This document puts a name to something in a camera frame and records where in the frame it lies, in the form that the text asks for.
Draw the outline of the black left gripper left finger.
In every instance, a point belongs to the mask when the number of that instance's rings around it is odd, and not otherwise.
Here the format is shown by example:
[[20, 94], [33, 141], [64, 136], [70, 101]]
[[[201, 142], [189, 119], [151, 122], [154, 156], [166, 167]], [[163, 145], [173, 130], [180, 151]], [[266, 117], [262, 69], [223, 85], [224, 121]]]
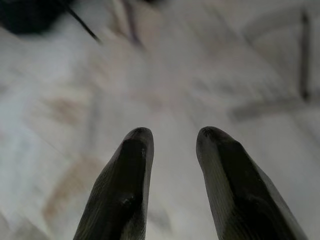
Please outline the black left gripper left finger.
[[75, 240], [145, 239], [153, 159], [151, 130], [131, 130], [97, 177]]

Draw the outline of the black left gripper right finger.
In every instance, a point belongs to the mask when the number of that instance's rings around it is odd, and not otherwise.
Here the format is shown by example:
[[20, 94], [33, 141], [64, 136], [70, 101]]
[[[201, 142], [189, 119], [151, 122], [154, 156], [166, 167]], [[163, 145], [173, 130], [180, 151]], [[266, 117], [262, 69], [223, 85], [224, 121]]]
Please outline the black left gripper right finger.
[[196, 156], [220, 240], [307, 239], [271, 179], [232, 136], [203, 127]]

